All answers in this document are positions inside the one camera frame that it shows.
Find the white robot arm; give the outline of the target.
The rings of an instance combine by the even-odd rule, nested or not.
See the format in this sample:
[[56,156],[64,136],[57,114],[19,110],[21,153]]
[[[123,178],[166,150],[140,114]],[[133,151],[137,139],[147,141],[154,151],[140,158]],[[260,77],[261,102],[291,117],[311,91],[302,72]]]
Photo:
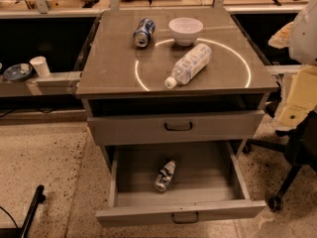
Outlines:
[[289,37],[289,56],[302,64],[317,64],[317,0],[297,14]]

